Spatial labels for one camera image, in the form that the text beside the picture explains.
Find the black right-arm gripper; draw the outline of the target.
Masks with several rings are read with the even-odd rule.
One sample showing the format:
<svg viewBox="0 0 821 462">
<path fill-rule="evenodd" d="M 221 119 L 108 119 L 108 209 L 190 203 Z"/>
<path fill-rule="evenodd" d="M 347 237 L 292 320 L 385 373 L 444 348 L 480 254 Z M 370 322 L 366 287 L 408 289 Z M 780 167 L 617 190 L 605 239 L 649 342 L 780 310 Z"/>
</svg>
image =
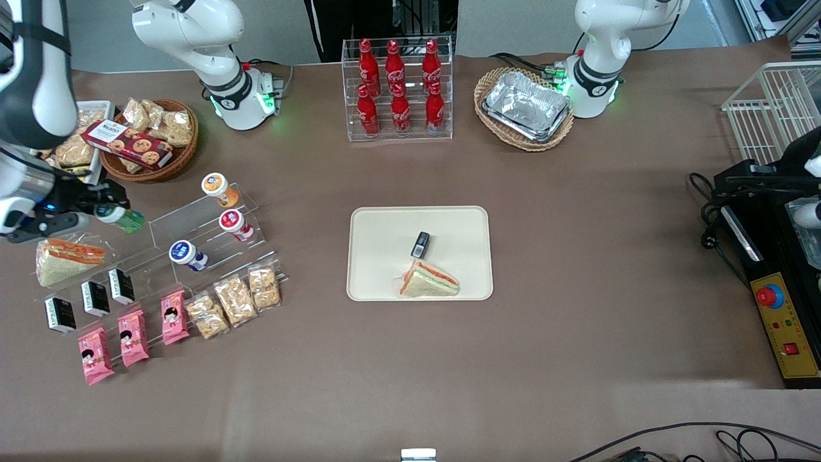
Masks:
<svg viewBox="0 0 821 462">
<path fill-rule="evenodd" d="M 54 169 L 27 169 L 28 187 L 35 191 L 35 204 L 26 214 L 26 221 L 44 216 L 73 212 L 76 228 L 87 228 L 98 219 L 93 214 L 82 213 L 90 204 L 95 207 L 113 205 L 131 207 L 127 190 L 112 180 L 88 185 L 77 176 Z"/>
</svg>

